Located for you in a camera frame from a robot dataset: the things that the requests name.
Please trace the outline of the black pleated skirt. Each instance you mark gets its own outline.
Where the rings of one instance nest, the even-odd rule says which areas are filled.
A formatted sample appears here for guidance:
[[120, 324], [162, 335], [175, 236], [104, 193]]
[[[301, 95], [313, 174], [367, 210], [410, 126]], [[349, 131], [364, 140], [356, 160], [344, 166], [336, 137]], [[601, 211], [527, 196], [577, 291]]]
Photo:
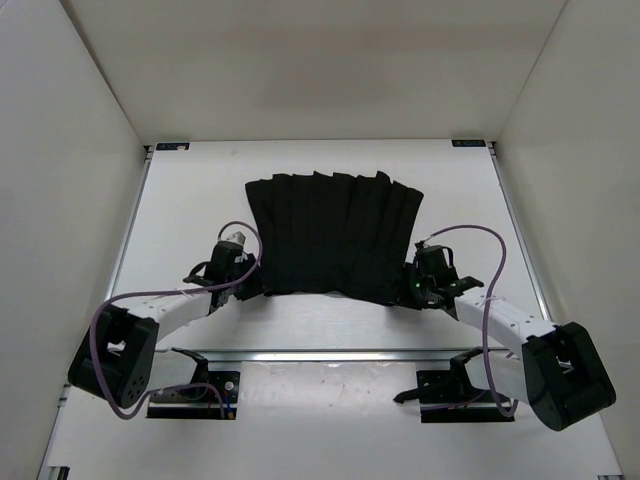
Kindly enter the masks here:
[[398, 304], [421, 191], [384, 172], [275, 174], [245, 191], [263, 245], [266, 295], [339, 293]]

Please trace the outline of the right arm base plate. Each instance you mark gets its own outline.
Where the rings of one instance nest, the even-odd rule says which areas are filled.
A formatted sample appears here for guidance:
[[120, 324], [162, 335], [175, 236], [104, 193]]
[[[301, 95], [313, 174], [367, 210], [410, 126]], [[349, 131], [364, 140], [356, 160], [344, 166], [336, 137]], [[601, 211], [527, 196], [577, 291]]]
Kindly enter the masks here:
[[398, 393], [393, 401], [417, 401], [423, 424], [514, 422], [515, 416], [505, 416], [488, 389], [471, 384], [465, 367], [476, 359], [482, 360], [479, 347], [454, 356], [447, 369], [418, 370], [416, 387]]

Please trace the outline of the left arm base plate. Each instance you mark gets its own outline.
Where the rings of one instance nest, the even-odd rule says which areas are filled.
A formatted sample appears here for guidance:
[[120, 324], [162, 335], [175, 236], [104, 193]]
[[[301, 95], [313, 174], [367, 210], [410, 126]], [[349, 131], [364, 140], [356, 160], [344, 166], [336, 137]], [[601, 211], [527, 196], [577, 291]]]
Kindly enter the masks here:
[[151, 396], [146, 417], [163, 420], [234, 421], [237, 418], [241, 365], [210, 363], [200, 366], [191, 387], [184, 390], [164, 390]]

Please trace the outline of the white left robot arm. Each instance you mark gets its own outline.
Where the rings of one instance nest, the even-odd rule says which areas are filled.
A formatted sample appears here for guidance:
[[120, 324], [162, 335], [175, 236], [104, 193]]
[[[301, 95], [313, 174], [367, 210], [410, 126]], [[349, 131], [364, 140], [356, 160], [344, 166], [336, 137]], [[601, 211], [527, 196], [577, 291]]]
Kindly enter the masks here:
[[211, 258], [184, 279], [187, 289], [130, 292], [105, 301], [90, 321], [68, 370], [70, 385], [105, 400], [121, 419], [133, 418], [143, 402], [163, 390], [197, 398], [220, 389], [209, 384], [205, 359], [184, 348], [156, 352], [174, 331], [205, 318], [229, 299], [262, 293], [260, 254], [227, 238]]

